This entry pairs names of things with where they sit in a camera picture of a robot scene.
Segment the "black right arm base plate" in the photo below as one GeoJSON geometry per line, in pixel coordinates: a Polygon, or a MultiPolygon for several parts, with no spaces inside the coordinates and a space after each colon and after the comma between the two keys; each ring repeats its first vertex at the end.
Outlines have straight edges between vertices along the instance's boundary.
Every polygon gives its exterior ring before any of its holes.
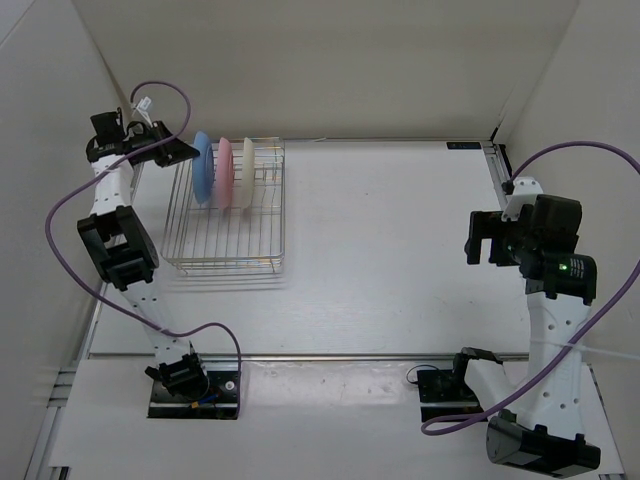
{"type": "Polygon", "coordinates": [[[405,380],[418,389],[422,422],[441,416],[482,412],[473,391],[452,370],[419,364],[407,371],[405,380]]]}

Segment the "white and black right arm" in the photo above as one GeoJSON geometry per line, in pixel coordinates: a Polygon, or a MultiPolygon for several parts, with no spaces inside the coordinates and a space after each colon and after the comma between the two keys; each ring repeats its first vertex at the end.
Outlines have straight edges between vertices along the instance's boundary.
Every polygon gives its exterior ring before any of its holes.
{"type": "MultiPolygon", "coordinates": [[[[582,206],[576,200],[537,194],[514,218],[499,211],[470,215],[467,262],[480,261],[491,242],[490,263],[515,266],[525,280],[530,318],[526,380],[533,380],[584,326],[596,297],[593,258],[576,253],[582,206]]],[[[494,464],[555,479],[596,470],[601,451],[585,439],[580,413],[581,354],[570,352],[519,399],[489,420],[486,451],[494,464]]]]}

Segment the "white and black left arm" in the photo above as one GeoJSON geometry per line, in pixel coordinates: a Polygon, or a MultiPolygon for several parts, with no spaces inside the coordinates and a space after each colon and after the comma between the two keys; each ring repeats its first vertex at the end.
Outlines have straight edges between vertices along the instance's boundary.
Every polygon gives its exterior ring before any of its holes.
{"type": "Polygon", "coordinates": [[[207,395],[210,377],[191,342],[170,336],[174,320],[164,304],[155,275],[161,259],[151,236],[131,205],[134,167],[153,161],[172,166],[200,156],[200,151],[173,139],[130,160],[125,155],[171,136],[163,122],[123,124],[122,111],[90,117],[95,136],[86,147],[98,179],[88,217],[77,222],[80,238],[101,279],[129,302],[155,354],[146,374],[172,396],[196,401],[207,395]]]}

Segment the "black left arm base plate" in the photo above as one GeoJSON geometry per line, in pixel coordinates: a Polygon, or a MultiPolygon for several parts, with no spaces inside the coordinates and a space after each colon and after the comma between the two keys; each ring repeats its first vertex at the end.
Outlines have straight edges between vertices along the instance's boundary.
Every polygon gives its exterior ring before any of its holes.
{"type": "Polygon", "coordinates": [[[197,353],[174,363],[148,366],[152,380],[147,417],[171,420],[237,420],[241,364],[205,362],[197,353]]]}

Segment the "blue plastic plate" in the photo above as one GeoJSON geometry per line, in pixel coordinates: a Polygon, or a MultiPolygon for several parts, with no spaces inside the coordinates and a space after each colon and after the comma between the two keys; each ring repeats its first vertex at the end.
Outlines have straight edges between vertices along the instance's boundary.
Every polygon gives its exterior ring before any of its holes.
{"type": "Polygon", "coordinates": [[[192,160],[193,193],[197,203],[204,204],[211,198],[215,179],[212,142],[205,132],[198,131],[193,147],[198,151],[192,160]]]}

